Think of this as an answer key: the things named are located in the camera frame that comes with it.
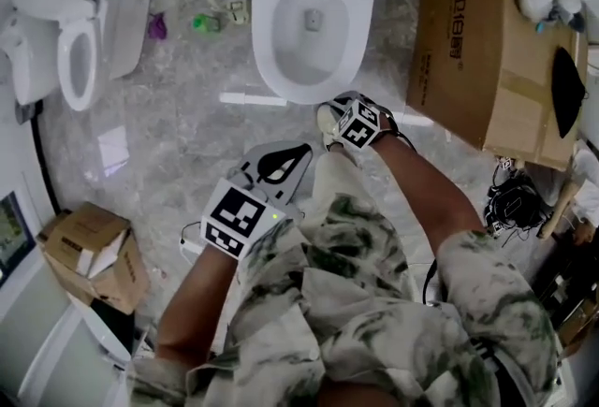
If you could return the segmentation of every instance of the forearm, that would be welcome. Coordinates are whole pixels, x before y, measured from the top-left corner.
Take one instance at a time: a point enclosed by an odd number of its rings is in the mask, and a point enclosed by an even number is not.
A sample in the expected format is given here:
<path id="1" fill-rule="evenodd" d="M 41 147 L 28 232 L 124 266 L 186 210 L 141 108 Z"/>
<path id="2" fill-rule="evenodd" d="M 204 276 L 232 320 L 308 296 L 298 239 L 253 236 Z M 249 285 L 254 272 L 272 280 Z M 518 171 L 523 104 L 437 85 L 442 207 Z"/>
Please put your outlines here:
<path id="1" fill-rule="evenodd" d="M 208 359 L 237 261 L 208 245 L 164 311 L 157 356 L 190 367 Z"/>
<path id="2" fill-rule="evenodd" d="M 452 234 L 464 230 L 484 231 L 466 195 L 402 141 L 384 136 L 373 149 L 393 174 L 435 255 L 441 243 Z"/>

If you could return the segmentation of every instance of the gray marble floor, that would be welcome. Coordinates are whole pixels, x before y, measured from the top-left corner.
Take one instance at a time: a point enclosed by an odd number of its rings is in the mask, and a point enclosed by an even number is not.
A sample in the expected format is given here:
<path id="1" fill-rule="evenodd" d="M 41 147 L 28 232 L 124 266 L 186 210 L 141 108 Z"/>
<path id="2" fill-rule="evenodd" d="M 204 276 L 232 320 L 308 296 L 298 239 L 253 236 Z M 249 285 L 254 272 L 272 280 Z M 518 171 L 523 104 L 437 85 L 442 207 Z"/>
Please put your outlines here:
<path id="1" fill-rule="evenodd" d="M 482 212 L 494 167 L 478 153 L 404 103 L 416 35 L 418 0 L 374 0 L 364 61 L 352 88 L 399 113 L 418 151 L 455 182 Z M 235 105 L 221 93 L 273 95 L 256 70 L 249 26 L 225 25 L 206 36 L 191 27 L 206 0 L 152 0 L 164 11 L 166 40 L 146 39 L 138 67 L 107 86 L 88 111 L 75 112 L 56 92 L 45 102 L 41 134 L 61 205 L 89 200 L 131 219 L 152 279 L 141 306 L 157 319 L 189 269 L 180 256 L 183 225 L 197 220 L 215 182 L 256 144 L 301 139 L 323 152 L 313 108 Z M 400 232 L 418 285 L 432 261 L 422 228 L 387 168 L 365 153 L 364 180 Z M 298 198 L 312 189 L 314 161 Z M 535 242 L 513 240 L 505 252 L 526 271 Z"/>

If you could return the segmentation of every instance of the sneaker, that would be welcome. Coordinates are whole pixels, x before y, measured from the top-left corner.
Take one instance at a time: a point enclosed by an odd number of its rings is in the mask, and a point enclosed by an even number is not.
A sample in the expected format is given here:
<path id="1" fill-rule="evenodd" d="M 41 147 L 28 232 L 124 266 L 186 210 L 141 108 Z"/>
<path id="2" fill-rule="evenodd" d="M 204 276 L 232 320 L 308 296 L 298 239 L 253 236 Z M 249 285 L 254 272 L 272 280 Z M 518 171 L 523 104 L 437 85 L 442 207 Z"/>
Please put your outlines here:
<path id="1" fill-rule="evenodd" d="M 316 111 L 316 124 L 322 133 L 322 142 L 328 151 L 330 146 L 343 143 L 335 138 L 334 129 L 339 119 L 335 116 L 333 108 L 328 104 L 321 104 Z"/>

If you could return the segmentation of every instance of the short sleeve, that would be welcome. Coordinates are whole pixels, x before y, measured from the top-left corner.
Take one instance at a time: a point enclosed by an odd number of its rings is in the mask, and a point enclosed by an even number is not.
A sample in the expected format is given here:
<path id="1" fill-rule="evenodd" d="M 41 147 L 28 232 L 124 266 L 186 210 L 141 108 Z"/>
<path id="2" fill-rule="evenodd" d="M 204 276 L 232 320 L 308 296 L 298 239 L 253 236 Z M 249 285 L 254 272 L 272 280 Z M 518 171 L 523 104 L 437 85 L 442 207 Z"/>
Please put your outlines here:
<path id="1" fill-rule="evenodd" d="M 184 406 L 188 368 L 161 358 L 135 360 L 127 372 L 129 405 Z"/>
<path id="2" fill-rule="evenodd" d="M 518 270 L 485 234 L 462 232 L 439 248 L 447 301 L 472 338 L 497 344 L 522 369 L 541 400 L 557 370 L 555 335 L 548 315 Z"/>

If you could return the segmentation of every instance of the tie-dye shirt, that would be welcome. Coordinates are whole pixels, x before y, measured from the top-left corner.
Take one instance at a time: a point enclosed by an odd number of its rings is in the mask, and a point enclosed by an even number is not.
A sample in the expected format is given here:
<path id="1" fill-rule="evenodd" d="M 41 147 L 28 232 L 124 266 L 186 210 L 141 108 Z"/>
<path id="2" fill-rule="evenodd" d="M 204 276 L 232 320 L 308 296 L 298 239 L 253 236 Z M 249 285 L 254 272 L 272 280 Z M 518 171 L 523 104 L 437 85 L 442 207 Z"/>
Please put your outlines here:
<path id="1" fill-rule="evenodd" d="M 326 375 L 376 385 L 402 405 L 498 406 L 497 378 L 473 339 L 507 356 L 527 403 L 541 404 L 556 346 L 529 285 L 486 235 L 452 236 L 437 262 L 455 315 L 414 302 L 391 223 L 337 195 L 320 216 L 281 222 L 243 259 L 223 354 L 190 371 L 136 361 L 131 404 L 310 405 Z"/>

